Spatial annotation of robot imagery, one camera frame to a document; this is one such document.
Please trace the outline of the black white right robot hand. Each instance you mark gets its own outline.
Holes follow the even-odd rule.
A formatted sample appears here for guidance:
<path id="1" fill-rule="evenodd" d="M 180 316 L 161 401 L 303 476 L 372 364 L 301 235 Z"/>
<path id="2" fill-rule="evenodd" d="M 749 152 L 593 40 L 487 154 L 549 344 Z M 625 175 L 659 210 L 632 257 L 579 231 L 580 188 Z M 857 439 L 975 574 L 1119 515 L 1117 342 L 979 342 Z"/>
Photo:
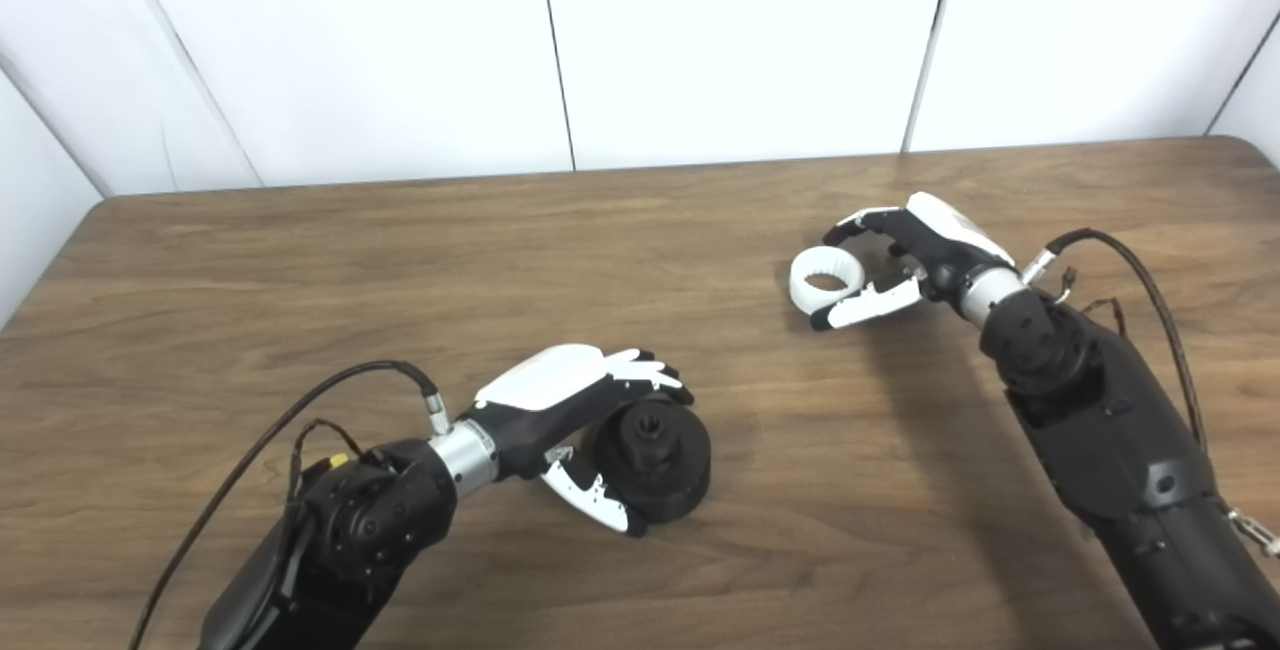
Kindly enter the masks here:
<path id="1" fill-rule="evenodd" d="M 965 321 L 984 328 L 1002 299 L 1025 290 L 1006 250 L 934 194 L 914 193 L 896 207 L 860 209 L 832 226 L 823 243 L 837 248 L 867 232 L 888 237 L 892 255 L 910 258 L 911 266 L 822 302 L 809 313 L 814 330 L 859 325 L 920 302 L 950 305 Z"/>

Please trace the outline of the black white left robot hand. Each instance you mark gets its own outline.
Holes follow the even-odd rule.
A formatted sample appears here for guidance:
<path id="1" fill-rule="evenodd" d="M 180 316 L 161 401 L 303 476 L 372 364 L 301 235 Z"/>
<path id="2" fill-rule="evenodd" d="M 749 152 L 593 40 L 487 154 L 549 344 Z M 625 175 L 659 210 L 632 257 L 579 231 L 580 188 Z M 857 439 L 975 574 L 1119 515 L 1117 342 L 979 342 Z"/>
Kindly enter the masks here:
<path id="1" fill-rule="evenodd" d="M 476 392 L 462 417 L 489 441 L 493 482 L 540 480 L 598 525 L 640 539 L 649 522 L 571 439 L 652 399 L 694 403 L 677 369 L 650 351 L 607 354 L 598 345 L 570 343 L 507 369 Z"/>

